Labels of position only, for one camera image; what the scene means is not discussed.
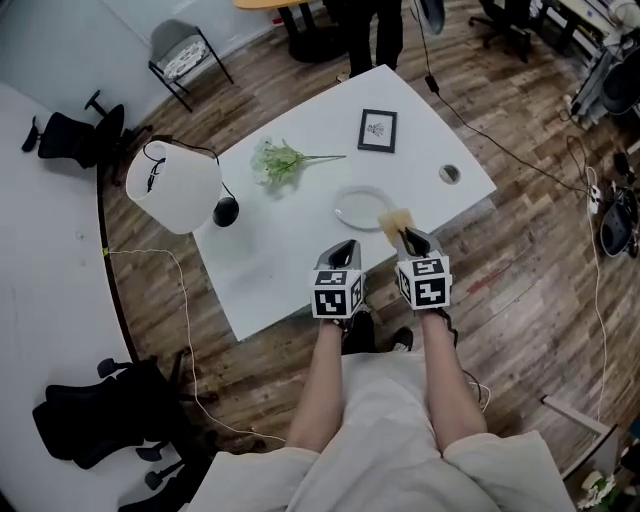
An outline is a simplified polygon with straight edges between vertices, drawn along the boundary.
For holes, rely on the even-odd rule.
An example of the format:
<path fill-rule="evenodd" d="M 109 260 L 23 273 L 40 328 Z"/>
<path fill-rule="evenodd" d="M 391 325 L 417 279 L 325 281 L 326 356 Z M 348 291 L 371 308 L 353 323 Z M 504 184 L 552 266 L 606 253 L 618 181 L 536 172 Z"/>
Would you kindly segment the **person's beige shirt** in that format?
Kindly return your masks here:
<path fill-rule="evenodd" d="M 186 512 L 575 512 L 536 432 L 439 450 L 419 353 L 343 358 L 343 423 L 319 453 L 221 453 Z"/>

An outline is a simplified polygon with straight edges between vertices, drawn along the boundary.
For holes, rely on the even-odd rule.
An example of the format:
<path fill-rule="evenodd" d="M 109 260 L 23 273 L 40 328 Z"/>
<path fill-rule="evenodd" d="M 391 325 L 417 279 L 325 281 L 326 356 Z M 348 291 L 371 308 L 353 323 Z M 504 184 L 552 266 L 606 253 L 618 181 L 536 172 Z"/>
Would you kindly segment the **black picture frame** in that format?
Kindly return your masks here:
<path fill-rule="evenodd" d="M 357 148 L 364 151 L 394 153 L 397 113 L 376 109 L 362 111 Z"/>

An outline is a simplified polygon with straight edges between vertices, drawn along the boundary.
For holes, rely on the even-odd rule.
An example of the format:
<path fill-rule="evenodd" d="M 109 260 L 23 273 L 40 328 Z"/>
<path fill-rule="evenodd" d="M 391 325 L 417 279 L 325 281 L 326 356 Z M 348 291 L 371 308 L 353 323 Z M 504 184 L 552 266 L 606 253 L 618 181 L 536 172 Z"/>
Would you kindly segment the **folding chair with patterned cushion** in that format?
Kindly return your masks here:
<path fill-rule="evenodd" d="M 215 59 L 226 78 L 233 84 L 233 78 L 202 30 L 198 26 L 169 19 L 159 24 L 151 33 L 147 67 L 182 106 L 192 113 L 193 109 L 176 88 L 189 94 L 180 80 L 203 65 L 209 57 Z"/>

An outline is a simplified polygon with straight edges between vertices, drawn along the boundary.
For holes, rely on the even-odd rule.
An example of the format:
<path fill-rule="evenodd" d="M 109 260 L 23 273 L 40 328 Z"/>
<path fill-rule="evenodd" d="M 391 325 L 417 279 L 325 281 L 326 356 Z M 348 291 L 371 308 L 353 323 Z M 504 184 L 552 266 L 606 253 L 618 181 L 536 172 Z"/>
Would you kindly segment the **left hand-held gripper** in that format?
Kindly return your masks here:
<path fill-rule="evenodd" d="M 315 269 L 310 295 L 313 317 L 350 320 L 364 300 L 360 242 L 349 239 L 335 244 L 319 256 Z"/>

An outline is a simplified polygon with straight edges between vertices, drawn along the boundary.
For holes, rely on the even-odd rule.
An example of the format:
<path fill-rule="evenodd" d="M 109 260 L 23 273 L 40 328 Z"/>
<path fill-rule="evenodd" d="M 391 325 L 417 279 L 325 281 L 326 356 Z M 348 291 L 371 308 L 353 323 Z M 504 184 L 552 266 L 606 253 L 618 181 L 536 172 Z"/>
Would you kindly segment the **person's left forearm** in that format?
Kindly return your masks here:
<path fill-rule="evenodd" d="M 322 321 L 285 445 L 321 453 L 342 425 L 342 329 Z"/>

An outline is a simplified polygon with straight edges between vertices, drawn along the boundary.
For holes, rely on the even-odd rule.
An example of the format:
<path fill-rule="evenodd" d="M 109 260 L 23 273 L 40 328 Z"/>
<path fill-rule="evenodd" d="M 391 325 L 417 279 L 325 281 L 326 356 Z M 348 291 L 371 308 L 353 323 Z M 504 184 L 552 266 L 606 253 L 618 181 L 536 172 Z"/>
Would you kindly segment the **person's right forearm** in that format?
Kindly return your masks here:
<path fill-rule="evenodd" d="M 437 446 L 444 452 L 464 438 L 486 433 L 483 413 L 460 365 L 453 335 L 434 310 L 419 314 L 426 365 L 426 403 Z"/>

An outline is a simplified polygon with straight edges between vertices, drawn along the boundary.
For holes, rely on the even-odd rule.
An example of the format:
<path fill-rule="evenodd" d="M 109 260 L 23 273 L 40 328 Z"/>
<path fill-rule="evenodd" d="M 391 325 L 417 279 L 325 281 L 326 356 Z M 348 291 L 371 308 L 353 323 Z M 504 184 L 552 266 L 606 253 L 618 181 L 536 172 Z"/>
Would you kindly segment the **grey rimmed black panel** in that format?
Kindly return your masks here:
<path fill-rule="evenodd" d="M 439 35 L 443 31 L 444 0 L 412 0 L 411 9 L 424 34 Z"/>

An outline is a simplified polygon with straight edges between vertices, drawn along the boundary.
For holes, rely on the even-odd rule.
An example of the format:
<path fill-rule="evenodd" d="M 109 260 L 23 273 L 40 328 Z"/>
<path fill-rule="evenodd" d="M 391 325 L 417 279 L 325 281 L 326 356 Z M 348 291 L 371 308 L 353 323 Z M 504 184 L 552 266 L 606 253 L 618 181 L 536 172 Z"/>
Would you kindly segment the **white shade table lamp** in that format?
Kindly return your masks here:
<path fill-rule="evenodd" d="M 126 178 L 128 197 L 174 234 L 192 233 L 211 220 L 232 225 L 239 203 L 223 182 L 217 153 L 156 135 L 132 160 Z"/>

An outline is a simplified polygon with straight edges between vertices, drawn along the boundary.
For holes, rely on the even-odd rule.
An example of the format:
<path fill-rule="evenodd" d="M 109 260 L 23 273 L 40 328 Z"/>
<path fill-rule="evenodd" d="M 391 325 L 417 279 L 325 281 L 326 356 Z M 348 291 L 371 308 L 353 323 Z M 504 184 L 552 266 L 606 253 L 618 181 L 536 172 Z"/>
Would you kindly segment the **clear glass plate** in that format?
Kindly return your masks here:
<path fill-rule="evenodd" d="M 348 186 L 340 189 L 334 200 L 336 217 L 350 228 L 380 231 L 379 217 L 396 209 L 391 198 L 372 186 Z"/>

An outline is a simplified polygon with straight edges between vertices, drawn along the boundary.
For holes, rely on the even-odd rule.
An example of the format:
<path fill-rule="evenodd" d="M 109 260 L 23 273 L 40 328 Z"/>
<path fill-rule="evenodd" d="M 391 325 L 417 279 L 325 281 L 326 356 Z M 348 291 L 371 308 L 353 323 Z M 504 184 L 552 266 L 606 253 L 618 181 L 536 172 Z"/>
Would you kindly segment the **grey shell office chair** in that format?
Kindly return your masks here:
<path fill-rule="evenodd" d="M 640 101 L 640 71 L 615 64 L 603 80 L 600 99 L 610 114 L 622 115 L 632 109 Z"/>

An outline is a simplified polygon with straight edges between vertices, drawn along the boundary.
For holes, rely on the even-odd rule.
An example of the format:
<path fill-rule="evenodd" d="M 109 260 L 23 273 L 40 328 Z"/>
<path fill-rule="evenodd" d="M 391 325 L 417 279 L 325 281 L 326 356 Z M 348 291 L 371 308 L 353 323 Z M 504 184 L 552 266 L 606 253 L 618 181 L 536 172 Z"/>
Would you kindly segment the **yellow round table black base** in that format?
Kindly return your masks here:
<path fill-rule="evenodd" d="M 346 46 L 338 18 L 343 0 L 320 0 L 327 10 L 332 24 L 319 27 L 315 24 L 310 3 L 314 0 L 232 0 L 242 10 L 277 10 L 289 36 L 289 53 L 301 63 L 325 63 L 342 57 Z M 291 7 L 297 6 L 306 29 L 300 31 L 295 23 Z"/>

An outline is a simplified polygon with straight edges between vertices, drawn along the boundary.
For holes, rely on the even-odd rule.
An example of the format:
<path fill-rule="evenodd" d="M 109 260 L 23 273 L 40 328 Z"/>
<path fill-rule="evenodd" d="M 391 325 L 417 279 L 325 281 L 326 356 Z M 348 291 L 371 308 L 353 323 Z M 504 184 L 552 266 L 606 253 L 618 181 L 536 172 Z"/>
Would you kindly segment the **yellow sponge cloth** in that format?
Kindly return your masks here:
<path fill-rule="evenodd" d="M 396 239 L 407 228 L 413 228 L 411 212 L 406 208 L 386 211 L 378 216 L 378 223 L 389 243 L 394 246 Z"/>

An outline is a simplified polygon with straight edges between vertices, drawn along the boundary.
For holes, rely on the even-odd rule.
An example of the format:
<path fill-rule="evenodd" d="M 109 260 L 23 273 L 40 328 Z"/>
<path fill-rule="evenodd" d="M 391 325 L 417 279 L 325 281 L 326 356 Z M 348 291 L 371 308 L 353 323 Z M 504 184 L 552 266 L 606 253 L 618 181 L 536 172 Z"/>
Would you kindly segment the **cluttered white desk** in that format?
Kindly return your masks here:
<path fill-rule="evenodd" d="M 564 20 L 555 44 L 563 52 L 580 32 L 592 46 L 586 78 L 577 92 L 564 98 L 570 118 L 587 130 L 606 115 L 601 91 L 609 70 L 631 51 L 640 37 L 640 0 L 540 0 Z"/>

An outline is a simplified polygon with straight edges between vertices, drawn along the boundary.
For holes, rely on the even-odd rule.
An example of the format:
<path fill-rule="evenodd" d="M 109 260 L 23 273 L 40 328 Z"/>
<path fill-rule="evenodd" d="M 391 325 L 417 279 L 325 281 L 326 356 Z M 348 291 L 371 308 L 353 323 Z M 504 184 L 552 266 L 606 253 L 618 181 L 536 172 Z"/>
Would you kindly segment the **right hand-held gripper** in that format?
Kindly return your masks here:
<path fill-rule="evenodd" d="M 453 283 L 449 257 L 430 254 L 442 251 L 439 241 L 417 228 L 407 227 L 405 232 L 396 232 L 394 245 L 399 260 L 395 270 L 400 293 L 411 309 L 449 306 Z M 409 260 L 411 256 L 428 257 Z"/>

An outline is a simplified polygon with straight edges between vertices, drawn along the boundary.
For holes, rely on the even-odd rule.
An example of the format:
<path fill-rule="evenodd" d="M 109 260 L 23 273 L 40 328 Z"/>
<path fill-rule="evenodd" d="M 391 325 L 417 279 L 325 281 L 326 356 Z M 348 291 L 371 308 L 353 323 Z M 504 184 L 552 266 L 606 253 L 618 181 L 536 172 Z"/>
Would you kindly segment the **black power adapter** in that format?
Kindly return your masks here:
<path fill-rule="evenodd" d="M 628 185 L 633 185 L 636 181 L 636 175 L 624 153 L 618 152 L 613 156 L 614 167 L 616 171 L 625 178 Z"/>

